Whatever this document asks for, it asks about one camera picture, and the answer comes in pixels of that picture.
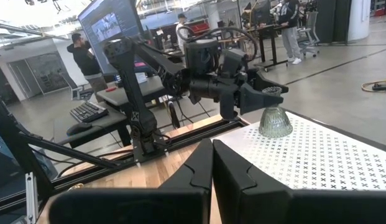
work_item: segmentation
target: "computer mouse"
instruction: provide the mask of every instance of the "computer mouse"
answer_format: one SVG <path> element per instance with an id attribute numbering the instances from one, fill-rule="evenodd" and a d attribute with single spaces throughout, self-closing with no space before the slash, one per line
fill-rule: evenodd
<path id="1" fill-rule="evenodd" d="M 72 136 L 74 134 L 84 132 L 84 131 L 89 130 L 91 128 L 92 128 L 91 123 L 78 123 L 78 124 L 73 125 L 72 127 L 68 128 L 67 135 Z"/>

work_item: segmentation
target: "monitor screen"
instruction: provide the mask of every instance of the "monitor screen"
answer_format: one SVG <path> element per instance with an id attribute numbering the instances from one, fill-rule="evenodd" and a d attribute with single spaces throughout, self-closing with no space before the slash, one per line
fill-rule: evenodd
<path id="1" fill-rule="evenodd" d="M 93 52 L 105 75 L 117 70 L 109 63 L 103 52 L 108 40 L 143 34 L 143 28 L 131 0 L 95 0 L 78 16 Z M 135 57 L 136 72 L 150 72 L 150 68 Z"/>

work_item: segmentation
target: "clear glass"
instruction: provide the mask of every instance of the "clear glass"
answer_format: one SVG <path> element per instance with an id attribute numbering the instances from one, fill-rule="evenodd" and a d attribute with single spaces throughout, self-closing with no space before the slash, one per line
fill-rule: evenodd
<path id="1" fill-rule="evenodd" d="M 280 87 L 269 87 L 262 92 L 268 95 L 280 96 Z M 285 111 L 278 105 L 269 106 L 260 119 L 259 133 L 268 138 L 282 138 L 293 131 L 292 125 Z"/>

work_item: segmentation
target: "white sneaker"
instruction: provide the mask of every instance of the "white sneaker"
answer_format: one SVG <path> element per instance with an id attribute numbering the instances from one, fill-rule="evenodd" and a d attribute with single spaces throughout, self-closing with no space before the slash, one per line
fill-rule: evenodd
<path id="1" fill-rule="evenodd" d="M 299 64 L 300 62 L 302 62 L 302 59 L 300 59 L 300 58 L 295 58 L 295 60 L 292 62 L 292 65 L 297 65 L 297 64 Z"/>

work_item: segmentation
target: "man in white shirt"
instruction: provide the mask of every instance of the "man in white shirt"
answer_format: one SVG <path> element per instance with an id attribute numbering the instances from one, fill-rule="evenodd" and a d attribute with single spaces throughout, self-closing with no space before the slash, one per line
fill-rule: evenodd
<path id="1" fill-rule="evenodd" d="M 183 27 L 183 26 L 184 26 L 184 24 L 185 24 L 187 18 L 186 18 L 186 16 L 185 16 L 183 13 L 179 14 L 179 15 L 178 15 L 178 18 L 179 18 L 179 23 L 178 23 L 178 25 L 176 26 L 176 35 L 178 36 L 178 45 L 179 45 L 179 48 L 180 48 L 180 50 L 182 51 L 182 54 L 184 55 L 184 54 L 185 54 L 185 48 L 183 47 L 183 45 L 185 44 L 185 41 L 184 41 L 182 38 L 180 38 L 179 33 L 178 33 L 178 29 L 179 29 L 180 27 Z M 187 38 L 187 37 L 188 37 L 188 30 L 187 30 L 187 29 L 181 29 L 181 30 L 180 30 L 180 35 L 181 35 L 182 37 Z M 183 60 L 183 65 L 186 66 L 186 58 L 185 58 L 185 57 L 182 57 L 182 60 Z"/>

